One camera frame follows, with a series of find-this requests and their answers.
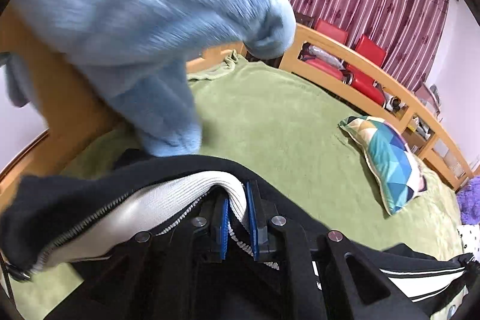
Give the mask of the white pillow with black dots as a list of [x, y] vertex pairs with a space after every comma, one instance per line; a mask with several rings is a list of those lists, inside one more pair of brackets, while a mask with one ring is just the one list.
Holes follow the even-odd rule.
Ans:
[[479, 225], [461, 225], [457, 227], [457, 231], [464, 252], [478, 254], [480, 247]]

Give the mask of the purple plush toy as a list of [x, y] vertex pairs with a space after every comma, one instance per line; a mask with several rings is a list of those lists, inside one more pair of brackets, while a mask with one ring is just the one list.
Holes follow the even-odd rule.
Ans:
[[456, 193], [460, 208], [460, 219], [464, 225], [477, 225], [480, 222], [480, 177], [475, 176]]

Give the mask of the wooden bed frame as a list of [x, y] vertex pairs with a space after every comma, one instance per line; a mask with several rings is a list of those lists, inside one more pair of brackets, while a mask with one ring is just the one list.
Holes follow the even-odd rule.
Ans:
[[[407, 105], [406, 112], [395, 118], [351, 86], [300, 61], [298, 55], [306, 42], [325, 49], [379, 82]], [[53, 52], [32, 32], [13, 6], [7, 6], [1, 13], [1, 50], [18, 54], [27, 63], [41, 115], [48, 126], [2, 170], [1, 206], [6, 207], [15, 196], [22, 175], [59, 173], [92, 140], [114, 128], [120, 117], [96, 95], [82, 74], [65, 62], [62, 54]], [[433, 131], [420, 149], [419, 159], [429, 163], [454, 190], [473, 178], [469, 163], [431, 112], [396, 79], [354, 50], [300, 24], [280, 68], [326, 88], [369, 115], [384, 118], [399, 132], [407, 128], [413, 116], [418, 116]]]

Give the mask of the green bed blanket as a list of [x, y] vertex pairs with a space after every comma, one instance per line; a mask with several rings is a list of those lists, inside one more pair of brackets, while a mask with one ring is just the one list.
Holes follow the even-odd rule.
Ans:
[[[383, 218], [378, 187], [360, 147], [338, 123], [359, 115], [322, 89], [288, 72], [261, 62], [236, 57], [233, 71], [220, 77], [191, 78], [189, 87], [203, 121], [202, 149], [198, 154], [238, 163], [270, 183], [283, 196], [331, 230], [368, 248], [394, 248], [377, 243]], [[100, 179], [110, 174], [129, 151], [155, 157], [139, 145], [131, 126], [121, 124], [83, 149], [61, 175]], [[427, 190], [407, 204], [414, 209], [431, 198], [441, 181], [416, 157]], [[456, 226], [456, 199], [448, 195], [416, 218], [410, 230], [417, 235], [439, 233], [449, 245], [446, 255], [418, 252], [439, 261], [465, 255]]]

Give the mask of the colourful geometric pillow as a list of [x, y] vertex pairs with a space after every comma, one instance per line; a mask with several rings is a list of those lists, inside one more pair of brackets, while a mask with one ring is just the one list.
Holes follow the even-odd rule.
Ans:
[[385, 119], [349, 116], [341, 120], [338, 127], [360, 146], [389, 215], [396, 214], [427, 190], [416, 156]]

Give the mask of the light blue plush blanket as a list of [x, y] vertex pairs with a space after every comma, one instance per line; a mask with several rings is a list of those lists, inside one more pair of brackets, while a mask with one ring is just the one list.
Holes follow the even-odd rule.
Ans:
[[135, 128], [151, 155], [196, 154], [202, 126], [186, 64], [241, 41], [276, 58], [295, 37], [289, 0], [12, 0], [22, 20]]

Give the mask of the black pants with white stripe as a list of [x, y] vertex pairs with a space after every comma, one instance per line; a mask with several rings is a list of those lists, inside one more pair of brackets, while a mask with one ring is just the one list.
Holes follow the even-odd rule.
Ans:
[[[255, 262], [246, 183], [275, 204], [276, 260]], [[210, 237], [229, 199], [229, 243]], [[9, 279], [78, 263], [51, 319], [477, 319], [479, 264], [377, 251], [318, 222], [253, 171], [207, 156], [127, 152], [100, 179], [25, 176], [1, 214]]]

